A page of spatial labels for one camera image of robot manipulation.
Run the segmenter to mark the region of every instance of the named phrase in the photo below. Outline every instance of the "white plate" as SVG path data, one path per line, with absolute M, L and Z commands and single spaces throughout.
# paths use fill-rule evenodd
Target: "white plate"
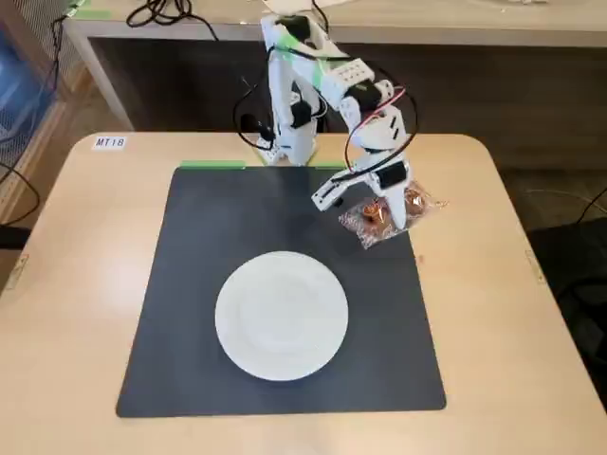
M 245 372 L 271 381 L 312 374 L 333 358 L 348 326 L 336 276 L 300 253 L 275 251 L 238 267 L 215 307 L 221 346 Z

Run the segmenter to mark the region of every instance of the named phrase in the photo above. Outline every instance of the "cable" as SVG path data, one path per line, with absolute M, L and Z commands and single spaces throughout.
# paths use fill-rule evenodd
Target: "cable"
M 175 5 L 176 14 L 168 14 L 166 8 L 173 3 Z M 142 21 L 136 21 L 136 17 L 145 10 L 149 11 L 148 17 Z M 215 41 L 219 41 L 215 30 L 204 17 L 200 17 L 193 12 L 192 0 L 146 0 L 144 5 L 134 9 L 126 18 L 126 25 L 131 28 L 147 26 L 154 22 L 159 26 L 167 27 L 181 22 L 184 19 L 194 19 L 202 22 L 211 33 Z
M 329 19 L 326 17 L 326 14 L 324 14 L 324 11 L 321 9 L 321 7 L 319 7 L 319 4 L 316 3 L 316 0 L 312 0 L 312 6 L 318 12 L 318 14 L 321 15 L 322 21 L 324 22 L 324 27 L 323 27 L 324 32 L 328 36 L 329 35 Z
M 51 95 L 54 94 L 55 91 L 57 90 L 57 86 L 59 83 L 59 70 L 60 70 L 59 57 L 61 54 L 61 50 L 62 50 L 62 46 L 63 46 L 63 38 L 64 38 L 63 23 L 66 18 L 67 18 L 66 15 L 62 15 L 61 17 L 58 17 L 57 19 L 55 19 L 51 23 L 51 26 L 50 26 L 52 39 L 53 39 L 53 62 L 52 62 L 51 67 L 49 68 L 48 72 L 46 73 L 45 79 L 44 79 L 44 81 L 40 87 L 40 90 L 38 91 L 38 94 L 36 95 L 35 101 L 34 101 L 33 113 L 30 117 L 30 123 L 29 123 L 29 128 L 28 128 L 28 133 L 27 133 L 27 138 L 28 138 L 27 143 L 29 143 L 29 141 L 33 137 L 33 134 L 34 134 L 34 131 L 36 128 L 36 124 L 38 123 L 40 103 L 42 101 L 45 91 L 48 89 L 49 81 L 52 80 L 52 85 L 50 87 L 50 94 Z M 0 145 L 13 141 L 21 134 L 22 134 L 21 128 L 18 128 L 17 131 L 15 131 L 15 133 L 13 135 L 11 135 L 9 137 L 3 137 L 2 139 L 0 139 Z M 15 161 L 10 165 L 0 162 L 0 167 L 6 169 L 5 174 L 0 178 L 0 185 L 5 183 L 12 174 L 15 174 L 34 193 L 36 202 L 34 204 L 34 207 L 32 207 L 26 213 L 24 213 L 23 215 L 15 218 L 14 220 L 11 220 L 7 223 L 0 224 L 0 227 L 9 227 L 9 226 L 15 225 L 15 224 L 19 223 L 20 221 L 23 221 L 24 219 L 26 219 L 28 216 L 30 216 L 30 214 L 35 212 L 40 207 L 40 203 L 41 203 L 40 193 L 36 190 L 36 188 L 29 182 L 29 180 L 24 175 L 22 175 L 19 171 L 16 170 L 16 167 L 19 164 L 20 160 L 21 160 L 21 155 L 17 156 Z
M 375 111 L 373 111 L 371 114 L 369 114 L 365 119 L 363 119 L 356 127 L 354 127 L 354 129 L 350 132 L 350 134 L 348 135 L 347 140 L 345 141 L 345 149 L 343 151 L 343 158 L 345 160 L 346 165 L 348 166 L 348 169 L 350 170 L 350 172 L 352 171 L 352 165 L 350 164 L 350 157 L 348 156 L 348 148 L 350 146 L 350 141 L 352 140 L 352 136 L 354 135 L 354 133 L 363 125 L 366 125 L 367 123 L 369 123 L 372 119 L 377 118 L 377 115 L 381 112 L 381 110 L 383 108 L 385 108 L 386 106 L 390 106 L 392 104 L 394 104 L 395 102 L 397 102 L 404 94 L 405 94 L 405 89 L 403 87 L 396 87 L 399 88 L 400 91 L 396 94 L 393 95 L 389 100 L 384 101 L 382 104 L 380 104 Z
M 584 217 L 586 216 L 586 213 L 588 212 L 588 210 L 595 205 L 595 203 L 597 202 L 598 199 L 600 199 L 600 197 L 605 194 L 605 192 L 607 192 L 607 187 L 605 187 L 603 189 L 603 191 L 601 191 L 599 194 L 597 194 L 592 201 L 590 201 L 588 203 L 588 205 L 586 206 L 586 208 L 584 209 L 584 211 L 581 213 L 581 215 L 578 218 L 578 221 L 576 221 L 576 225 L 578 225 L 579 223 L 581 223 L 581 221 L 584 219 Z
M 579 199 L 580 201 L 584 201 L 586 204 L 590 204 L 591 207 L 594 206 L 595 209 L 597 209 L 597 210 L 603 212 L 605 215 L 607 215 L 607 209 L 604 208 L 602 205 L 598 204 L 596 201 L 593 202 L 592 199 L 590 199 L 589 197 L 580 196 L 579 194 L 575 194 L 574 192 L 562 191 L 562 190 L 545 190 L 545 189 L 525 190 L 525 192 L 528 194 L 531 194 L 534 192 L 545 192 L 547 194 L 560 194 L 563 196 L 573 197 L 573 198 Z
M 285 47 L 276 47 L 274 50 L 278 50 L 280 52 L 287 52 L 289 54 L 294 54 L 297 55 L 299 57 L 303 57 L 307 60 L 322 60 L 325 62 L 352 62 L 353 60 L 355 60 L 354 57 L 350 57 L 349 55 L 343 55 L 343 56 L 339 56 L 339 57 L 332 57 L 329 55 L 312 55 L 312 54 L 306 54 L 305 52 L 301 52 L 300 50 L 297 49 L 293 49 L 293 48 L 285 48 Z
M 264 150 L 264 151 L 270 151 L 272 150 L 272 148 L 274 147 L 274 139 L 271 140 L 270 144 L 268 147 L 260 147 L 257 144 L 253 144 L 250 140 L 247 139 L 247 137 L 245 135 L 243 135 L 241 129 L 240 129 L 240 125 L 238 124 L 238 107 L 240 107 L 240 105 L 248 98 L 250 97 L 255 90 L 257 90 L 257 88 L 259 87 L 259 85 L 266 79 L 266 75 L 267 75 L 267 66 L 269 63 L 269 58 L 272 54 L 272 52 L 276 50 L 274 48 L 274 46 L 272 46 L 270 49 L 267 50 L 266 52 L 266 58 L 264 60 L 264 67 L 262 68 L 262 72 L 259 75 L 259 78 L 257 78 L 257 82 L 247 91 L 247 93 L 245 93 L 245 95 L 243 95 L 235 104 L 234 107 L 231 110 L 231 121 L 234 125 L 234 129 L 236 130 L 236 133 L 238 134 L 238 136 L 243 139 L 244 142 L 246 142 L 248 145 L 250 145 L 251 147 L 254 147 L 255 149 L 258 150 Z
M 415 98 L 412 95 L 410 95 L 409 93 L 405 93 L 404 96 L 407 97 L 409 99 L 409 101 L 411 102 L 411 104 L 414 108 L 414 117 L 415 117 L 414 130 L 412 133 L 409 134 L 409 137 L 407 138 L 405 143 L 403 145 L 401 145 L 400 147 L 398 147 L 398 149 L 396 149 L 389 156 L 385 157 L 384 159 L 377 162 L 373 166 L 369 166 L 368 168 L 363 169 L 361 171 L 356 171 L 355 173 L 349 173 L 342 177 L 333 178 L 331 180 L 333 183 L 347 182 L 349 180 L 358 178 L 361 175 L 365 175 L 366 173 L 372 173 L 374 170 L 379 169 L 381 166 L 383 166 L 384 164 L 388 163 L 390 160 L 397 157 L 400 153 L 402 153 L 403 150 L 405 150 L 407 147 L 409 147 L 409 144 L 411 144 L 411 142 L 414 140 L 415 136 L 417 136 L 417 132 L 419 131 L 419 114 L 418 114 L 418 110 L 417 110 L 417 101 L 415 100 Z
M 0 167 L 4 168 L 7 170 L 7 174 L 10 173 L 14 173 L 15 175 L 17 175 L 21 180 L 23 180 L 23 182 L 28 186 L 28 188 L 31 190 L 31 192 L 33 192 L 34 197 L 36 198 L 36 202 L 34 203 L 34 206 L 29 209 L 26 213 L 24 213 L 21 216 L 18 216 L 17 218 L 15 218 L 14 220 L 8 221 L 4 224 L 0 224 L 0 227 L 2 228 L 6 228 L 12 225 L 16 225 L 17 223 L 19 223 L 20 221 L 25 220 L 26 218 L 28 218 L 34 211 L 36 211 L 39 207 L 40 207 L 40 201 L 41 201 L 41 197 L 40 197 L 40 193 L 38 192 L 38 190 L 36 190 L 36 188 L 31 184 L 31 182 L 29 182 L 29 180 L 19 171 L 17 171 L 16 169 L 12 169 L 9 165 L 6 165 L 4 163 L 0 162 Z

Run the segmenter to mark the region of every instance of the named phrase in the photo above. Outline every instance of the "table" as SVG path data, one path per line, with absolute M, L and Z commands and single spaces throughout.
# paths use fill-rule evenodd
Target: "table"
M 170 27 L 129 28 L 125 18 L 143 0 L 88 0 L 65 22 L 66 31 L 122 122 L 133 128 L 91 38 L 210 40 L 207 28 L 184 21 Z M 261 0 L 193 0 L 222 41 L 262 41 Z M 606 47 L 603 0 L 551 0 L 513 5 L 508 0 L 354 0 L 326 9 L 338 43 Z
M 444 410 L 120 420 L 174 169 L 261 163 L 233 134 L 126 137 L 122 151 L 91 150 L 95 136 L 74 147 L 0 300 L 0 453 L 604 453 L 607 415 L 487 150 L 466 136 L 410 147 L 415 177 L 449 201 L 411 232 Z M 312 164 L 339 160 L 344 140 L 321 136 Z

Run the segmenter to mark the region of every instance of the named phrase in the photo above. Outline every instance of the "wrapped snack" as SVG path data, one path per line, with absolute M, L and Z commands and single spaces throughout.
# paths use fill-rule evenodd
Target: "wrapped snack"
M 340 222 L 347 229 L 356 232 L 362 246 L 367 249 L 408 230 L 429 211 L 446 205 L 432 198 L 415 181 L 405 190 L 405 203 L 407 225 L 404 229 L 395 226 L 388 205 L 381 197 L 369 197 L 360 201 L 340 216 Z

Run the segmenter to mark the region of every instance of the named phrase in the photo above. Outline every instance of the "black mat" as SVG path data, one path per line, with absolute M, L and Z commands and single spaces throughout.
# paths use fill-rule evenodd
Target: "black mat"
M 445 393 L 408 235 L 364 250 L 310 195 L 333 171 L 175 171 L 120 417 L 440 410 Z M 350 190 L 343 208 L 367 190 Z M 290 250 L 327 265 L 348 298 L 335 357 L 298 381 L 241 371 L 214 329 L 225 279 L 260 254 Z

